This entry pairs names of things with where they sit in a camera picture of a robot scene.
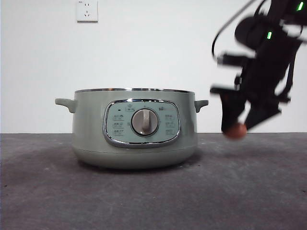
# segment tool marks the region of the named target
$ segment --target control panel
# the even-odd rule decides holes
[[[103,125],[107,141],[119,147],[161,146],[180,133],[178,108],[162,100],[114,101],[106,109]]]

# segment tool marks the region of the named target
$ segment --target chrome trim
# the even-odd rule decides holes
[[[105,88],[105,89],[87,89],[87,90],[77,90],[75,93],[79,92],[96,92],[96,91],[145,91],[145,92],[183,92],[183,93],[193,93],[192,91],[185,90],[170,90],[170,89],[150,89],[150,88]]]
[[[119,140],[115,140],[113,139],[107,132],[106,129],[106,119],[109,113],[109,109],[112,105],[114,105],[115,103],[128,103],[128,102],[148,102],[148,101],[153,101],[153,102],[160,102],[160,103],[169,103],[174,105],[174,107],[177,110],[177,116],[178,116],[178,122],[179,122],[179,130],[176,133],[176,135],[169,139],[169,140],[165,140],[165,141],[159,141],[159,142],[139,142],[139,143],[131,143],[131,142],[124,142],[124,141],[119,141]],[[141,148],[156,148],[156,147],[162,147],[162,146],[166,146],[169,145],[173,142],[175,142],[178,137],[179,134],[181,132],[181,122],[180,122],[180,114],[179,114],[179,110],[178,107],[175,105],[175,103],[171,102],[171,101],[167,101],[167,100],[157,100],[157,99],[127,99],[127,100],[117,100],[117,101],[113,101],[111,102],[106,110],[105,110],[105,115],[104,115],[104,121],[103,121],[103,135],[105,137],[105,139],[107,140],[107,142],[111,145],[114,145],[116,147],[121,147],[121,148],[136,148],[136,149],[141,149]]]

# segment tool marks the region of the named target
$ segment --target silver knob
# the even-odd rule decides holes
[[[158,117],[150,109],[141,109],[132,117],[133,129],[141,135],[147,136],[156,131],[158,128]]]

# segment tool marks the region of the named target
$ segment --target white wall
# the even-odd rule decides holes
[[[246,1],[100,0],[99,23],[84,24],[76,23],[75,0],[2,0],[1,132],[69,133],[72,114],[54,99],[108,87],[194,91],[198,100],[210,100],[198,114],[199,131],[219,132],[221,104],[209,89],[232,85],[239,69],[218,68],[211,43]],[[217,52],[245,50],[235,43],[235,26]],[[283,115],[253,131],[307,131],[306,60],[302,47]]]

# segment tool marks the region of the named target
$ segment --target pot handle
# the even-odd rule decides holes
[[[199,113],[201,108],[209,105],[209,101],[208,100],[195,101],[194,105],[195,105],[196,112]]]
[[[65,107],[67,107],[69,112],[71,112],[72,114],[74,114],[76,112],[76,108],[77,108],[77,101],[76,100],[57,98],[55,102],[56,102],[56,104],[63,105]]]

